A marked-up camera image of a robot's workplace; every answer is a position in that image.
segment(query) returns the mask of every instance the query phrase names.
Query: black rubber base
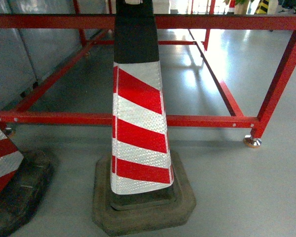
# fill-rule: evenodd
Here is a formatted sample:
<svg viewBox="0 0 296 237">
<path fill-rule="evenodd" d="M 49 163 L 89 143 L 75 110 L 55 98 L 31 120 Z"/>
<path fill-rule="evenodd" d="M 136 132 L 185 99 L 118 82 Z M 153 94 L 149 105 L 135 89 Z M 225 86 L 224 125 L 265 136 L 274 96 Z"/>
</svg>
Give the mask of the black rubber base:
<svg viewBox="0 0 296 237">
<path fill-rule="evenodd" d="M 23 155 L 19 169 L 0 193 L 0 237 L 29 222 L 53 173 L 50 159 L 43 152 Z"/>
<path fill-rule="evenodd" d="M 99 160 L 95 169 L 93 222 L 109 236 L 121 236 L 184 225 L 196 206 L 196 199 L 179 155 L 171 152 L 171 160 L 175 175 L 172 190 L 164 189 L 159 194 L 153 194 L 150 198 L 145 197 L 148 200 L 148 205 L 140 200 L 140 195 L 138 195 L 138 200 L 134 199 L 134 195 L 130 195 L 131 199 L 126 197 L 124 199 L 126 205 L 119 201 L 118 206 L 131 206 L 131 208 L 120 210 L 112 207 L 112 204 L 116 204 L 116 199 L 112 198 L 110 183 L 111 156 Z M 160 199 L 161 193 L 165 194 L 165 201 Z"/>
</svg>

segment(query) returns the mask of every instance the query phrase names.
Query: yellow and black striped post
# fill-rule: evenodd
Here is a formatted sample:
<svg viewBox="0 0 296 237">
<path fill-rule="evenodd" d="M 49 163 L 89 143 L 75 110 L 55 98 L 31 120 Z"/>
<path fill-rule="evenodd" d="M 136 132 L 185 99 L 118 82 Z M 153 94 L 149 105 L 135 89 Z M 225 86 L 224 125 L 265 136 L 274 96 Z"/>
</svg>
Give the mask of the yellow and black striped post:
<svg viewBox="0 0 296 237">
<path fill-rule="evenodd" d="M 267 14 L 269 0 L 260 0 L 255 14 Z"/>
</svg>

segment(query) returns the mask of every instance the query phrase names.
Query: traffic cone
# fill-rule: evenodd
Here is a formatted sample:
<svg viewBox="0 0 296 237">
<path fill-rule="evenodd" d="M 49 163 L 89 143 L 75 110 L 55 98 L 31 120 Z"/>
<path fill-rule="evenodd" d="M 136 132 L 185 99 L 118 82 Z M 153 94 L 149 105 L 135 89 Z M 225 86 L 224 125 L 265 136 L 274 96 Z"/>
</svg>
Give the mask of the traffic cone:
<svg viewBox="0 0 296 237">
<path fill-rule="evenodd" d="M 0 129 L 0 192 L 11 180 L 23 160 L 23 155 Z"/>
<path fill-rule="evenodd" d="M 116 1 L 111 188 L 130 195 L 169 187 L 174 177 L 152 1 L 122 2 Z"/>
<path fill-rule="evenodd" d="M 0 237 L 29 222 L 52 172 L 43 152 L 22 154 L 0 129 Z"/>
<path fill-rule="evenodd" d="M 183 225 L 196 206 L 171 152 L 152 0 L 116 1 L 112 156 L 95 168 L 93 221 L 109 236 Z"/>
<path fill-rule="evenodd" d="M 260 0 L 255 14 L 267 14 L 269 0 Z"/>
<path fill-rule="evenodd" d="M 235 6 L 236 6 L 236 0 L 231 0 L 229 3 L 229 9 L 228 9 L 227 15 L 235 14 Z"/>
</svg>

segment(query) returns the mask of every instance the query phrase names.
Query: metal table frame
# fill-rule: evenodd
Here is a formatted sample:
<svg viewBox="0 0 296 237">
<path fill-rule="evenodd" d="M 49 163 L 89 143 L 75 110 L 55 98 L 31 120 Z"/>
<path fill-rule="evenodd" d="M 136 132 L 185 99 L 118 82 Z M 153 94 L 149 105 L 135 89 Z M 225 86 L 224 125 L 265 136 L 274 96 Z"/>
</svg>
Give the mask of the metal table frame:
<svg viewBox="0 0 296 237">
<path fill-rule="evenodd" d="M 85 125 L 112 124 L 112 114 L 28 111 L 28 109 L 92 47 L 113 43 L 112 40 L 101 40 L 101 38 L 105 36 L 109 29 L 114 29 L 114 15 L 80 14 L 77 2 L 75 3 L 75 10 L 77 14 L 0 14 L 0 28 L 79 29 L 82 43 L 82 49 L 76 56 L 64 67 L 49 76 L 14 109 L 10 111 L 0 111 L 1 128 L 4 128 L 4 123 L 7 122 Z M 156 23 L 158 29 L 189 29 L 189 32 L 190 29 L 293 30 L 275 76 L 256 117 L 243 115 L 225 82 L 216 78 L 201 50 L 200 42 L 196 40 L 159 42 L 159 44 L 196 45 L 230 113 L 230 116 L 223 117 L 168 115 L 168 126 L 251 128 L 252 144 L 254 144 L 257 139 L 261 138 L 296 66 L 296 16 L 157 14 Z M 87 40 L 83 29 L 103 29 L 103 31 L 94 39 Z"/>
</svg>

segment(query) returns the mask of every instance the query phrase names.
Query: floor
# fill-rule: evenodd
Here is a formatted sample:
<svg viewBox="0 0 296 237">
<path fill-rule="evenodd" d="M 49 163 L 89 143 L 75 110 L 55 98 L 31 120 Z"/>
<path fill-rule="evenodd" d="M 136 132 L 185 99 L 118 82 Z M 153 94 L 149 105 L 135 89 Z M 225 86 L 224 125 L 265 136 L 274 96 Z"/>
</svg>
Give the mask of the floor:
<svg viewBox="0 0 296 237">
<path fill-rule="evenodd" d="M 193 31 L 202 39 L 202 30 Z M 208 57 L 245 115 L 255 116 L 291 32 L 212 30 Z M 187 30 L 160 39 L 189 39 Z M 167 114 L 228 115 L 195 46 L 160 46 Z M 32 108 L 110 113 L 112 46 L 95 47 Z M 12 237 L 105 237 L 91 220 L 94 167 L 111 151 L 105 126 L 18 125 L 15 144 L 53 157 L 56 172 L 34 218 Z M 296 69 L 262 138 L 248 129 L 169 127 L 197 206 L 180 227 L 129 237 L 296 237 Z"/>
</svg>

